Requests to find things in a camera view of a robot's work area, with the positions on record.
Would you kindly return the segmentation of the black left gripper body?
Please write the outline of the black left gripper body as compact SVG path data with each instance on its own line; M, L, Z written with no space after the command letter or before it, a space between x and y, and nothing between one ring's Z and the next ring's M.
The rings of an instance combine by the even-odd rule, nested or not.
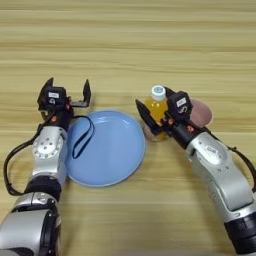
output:
M54 104L41 104L40 112L47 126L58 126L64 130L68 130L74 114L68 98Z

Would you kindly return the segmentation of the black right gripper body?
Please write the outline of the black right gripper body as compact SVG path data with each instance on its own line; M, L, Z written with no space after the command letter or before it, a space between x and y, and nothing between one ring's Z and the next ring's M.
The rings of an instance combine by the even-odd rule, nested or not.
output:
M202 128L187 121L178 122L169 112L165 112L162 125L163 131L174 138L183 149L186 149L189 143L203 132Z

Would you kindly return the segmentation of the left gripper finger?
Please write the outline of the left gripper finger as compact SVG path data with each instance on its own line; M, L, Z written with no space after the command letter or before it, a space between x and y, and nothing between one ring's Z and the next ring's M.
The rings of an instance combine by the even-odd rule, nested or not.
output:
M52 97L49 96L49 93L53 89L53 81L53 78L48 79L41 88L37 99L39 111L48 111L53 108Z
M77 102L70 101L70 105L72 107L77 107L77 108L87 108L90 105L90 100L91 100L91 88L90 88L89 80L86 80L83 87L83 99Z

